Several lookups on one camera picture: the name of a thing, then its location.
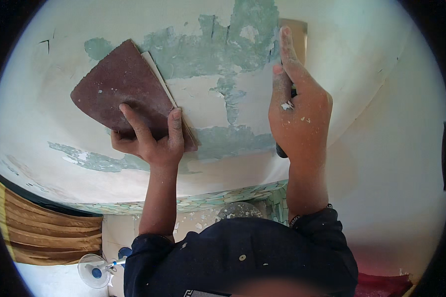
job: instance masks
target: red fabric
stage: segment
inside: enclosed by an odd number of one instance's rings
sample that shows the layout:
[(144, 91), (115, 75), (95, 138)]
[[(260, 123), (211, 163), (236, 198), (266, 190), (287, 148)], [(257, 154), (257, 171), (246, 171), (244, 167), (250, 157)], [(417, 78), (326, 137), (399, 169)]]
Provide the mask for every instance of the red fabric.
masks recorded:
[(359, 273), (356, 297), (401, 297), (413, 284), (407, 275), (373, 276)]

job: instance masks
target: hand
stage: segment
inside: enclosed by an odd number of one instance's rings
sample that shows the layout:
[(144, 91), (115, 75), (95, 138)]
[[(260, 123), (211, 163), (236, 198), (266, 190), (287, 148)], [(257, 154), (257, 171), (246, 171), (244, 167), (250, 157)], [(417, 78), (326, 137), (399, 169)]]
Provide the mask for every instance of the hand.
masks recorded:
[(182, 110), (176, 108), (168, 115), (168, 136), (156, 141), (149, 128), (127, 104), (119, 109), (131, 124), (137, 139), (124, 139), (116, 131), (111, 132), (111, 143), (115, 150), (136, 155), (149, 163), (150, 168), (177, 169), (184, 154), (182, 134)]
[[(332, 97), (297, 59), (291, 29), (279, 30), (282, 65), (273, 67), (273, 96), (269, 123), (274, 140), (291, 164), (320, 166), (325, 163)], [(292, 82), (297, 96), (291, 99)]]

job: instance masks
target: forearm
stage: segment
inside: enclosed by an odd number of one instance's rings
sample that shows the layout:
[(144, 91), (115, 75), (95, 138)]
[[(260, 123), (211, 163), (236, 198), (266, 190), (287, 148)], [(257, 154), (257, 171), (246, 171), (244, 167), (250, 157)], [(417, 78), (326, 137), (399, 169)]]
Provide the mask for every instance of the forearm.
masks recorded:
[(172, 235), (177, 217), (177, 170), (178, 167), (150, 168), (139, 234)]
[(329, 203), (324, 164), (291, 163), (286, 190), (289, 220), (322, 210)]

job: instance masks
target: curtain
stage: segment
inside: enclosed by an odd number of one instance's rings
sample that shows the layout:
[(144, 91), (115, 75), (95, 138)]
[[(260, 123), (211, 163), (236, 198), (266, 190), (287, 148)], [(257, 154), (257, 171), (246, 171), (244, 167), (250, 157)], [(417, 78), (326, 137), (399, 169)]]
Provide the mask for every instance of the curtain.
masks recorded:
[(0, 230), (15, 262), (75, 264), (101, 254), (102, 217), (77, 217), (38, 206), (0, 183)]

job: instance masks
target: left hand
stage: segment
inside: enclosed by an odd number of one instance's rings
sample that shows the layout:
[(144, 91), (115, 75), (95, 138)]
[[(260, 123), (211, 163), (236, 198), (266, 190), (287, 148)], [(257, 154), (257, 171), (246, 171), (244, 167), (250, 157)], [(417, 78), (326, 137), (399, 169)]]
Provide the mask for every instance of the left hand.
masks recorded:
[(184, 154), (184, 136), (182, 133), (182, 110), (176, 108), (168, 115), (168, 136), (156, 141), (145, 123), (127, 104), (119, 109), (134, 129), (137, 139), (122, 138), (111, 132), (113, 149), (133, 154), (149, 163), (150, 168), (177, 169)]

